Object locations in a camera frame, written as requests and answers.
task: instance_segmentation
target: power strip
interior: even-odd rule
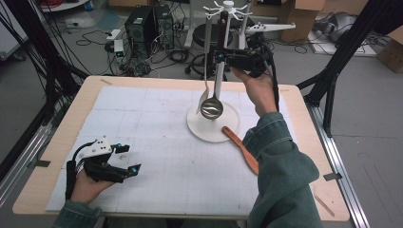
[[[106,37],[107,41],[114,41],[120,34],[121,34],[121,30],[120,29],[114,29],[110,32],[110,34],[112,34],[111,36]]]

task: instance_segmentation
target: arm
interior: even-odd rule
[[[251,78],[242,70],[233,73],[260,116],[243,144],[259,162],[259,195],[249,215],[248,227],[321,227],[309,183],[318,178],[312,160],[299,152],[286,122],[276,109],[273,84],[266,71]]]
[[[53,228],[92,228],[101,215],[101,208],[90,208],[88,204],[111,186],[113,182],[95,181],[86,175],[84,170],[77,175],[71,200],[67,200]]]

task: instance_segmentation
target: metal rail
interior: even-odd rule
[[[310,105],[307,105],[307,107],[312,115],[314,124],[316,125],[318,136],[322,142],[323,148],[325,149],[330,165],[332,165],[335,174],[341,175],[341,179],[337,180],[337,183],[343,194],[344,200],[346,201],[352,220],[355,223],[355,227],[369,228],[370,224],[368,223],[364,210],[356,196],[352,182],[350,181],[347,170],[343,164],[343,160],[338,153],[335,141],[333,138],[328,137],[326,130],[323,128],[323,114],[320,107]]]

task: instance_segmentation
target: finger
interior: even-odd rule
[[[237,78],[241,79],[244,83],[249,80],[250,76],[247,75],[243,70],[231,67],[231,71],[234,73]]]

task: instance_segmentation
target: wooden table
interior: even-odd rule
[[[63,166],[66,155],[74,145],[99,91],[104,86],[204,90],[204,84],[200,81],[105,76],[88,77],[42,156],[42,160],[51,161],[49,167],[36,167],[34,169],[23,191],[14,203],[12,208],[14,213],[54,215],[54,213],[46,211],[45,208],[58,179],[59,170]],[[221,90],[244,92],[245,87],[242,83],[222,83]],[[332,173],[332,169],[299,89],[294,85],[280,85],[279,91],[287,104],[300,151],[312,158],[320,172],[319,179],[311,184],[311,188],[321,219],[348,220],[350,214],[336,181],[326,181],[323,178],[323,175]]]

